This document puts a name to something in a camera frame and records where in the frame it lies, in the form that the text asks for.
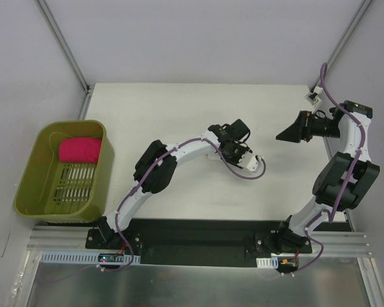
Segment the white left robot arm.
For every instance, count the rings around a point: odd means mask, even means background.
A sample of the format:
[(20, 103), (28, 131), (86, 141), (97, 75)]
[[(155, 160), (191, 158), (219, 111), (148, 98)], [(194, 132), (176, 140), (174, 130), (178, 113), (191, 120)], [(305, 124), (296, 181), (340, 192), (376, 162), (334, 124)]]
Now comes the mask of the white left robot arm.
[(175, 170), (201, 156), (216, 155), (237, 177), (255, 180), (255, 175), (239, 174), (240, 169), (255, 174), (260, 163), (246, 141), (250, 129), (240, 119), (231, 124), (211, 125), (199, 136), (174, 144), (153, 141), (134, 167), (132, 186), (117, 208), (100, 218), (97, 228), (100, 241), (109, 249), (122, 243), (121, 231), (126, 229), (139, 208), (152, 195), (166, 189)]

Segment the white t shirt red print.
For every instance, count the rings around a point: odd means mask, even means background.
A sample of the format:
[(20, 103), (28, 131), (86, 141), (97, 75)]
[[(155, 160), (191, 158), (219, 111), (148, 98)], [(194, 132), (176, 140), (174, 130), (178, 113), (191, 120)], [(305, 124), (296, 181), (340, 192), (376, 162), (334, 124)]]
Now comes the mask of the white t shirt red print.
[(206, 158), (210, 161), (221, 161), (223, 157), (218, 153), (210, 153), (206, 155)]

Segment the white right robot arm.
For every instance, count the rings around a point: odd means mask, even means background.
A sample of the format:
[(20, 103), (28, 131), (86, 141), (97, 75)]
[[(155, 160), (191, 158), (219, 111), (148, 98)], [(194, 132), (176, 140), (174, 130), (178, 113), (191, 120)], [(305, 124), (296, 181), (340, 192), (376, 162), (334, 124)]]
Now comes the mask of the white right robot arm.
[(380, 174), (368, 152), (368, 129), (372, 108), (346, 100), (330, 109), (331, 118), (300, 111), (295, 122), (276, 136), (279, 141), (300, 143), (314, 136), (337, 138), (342, 150), (317, 176), (312, 199), (296, 214), (281, 222), (274, 233), (282, 252), (300, 248), (323, 221), (333, 221), (336, 212), (356, 208)]

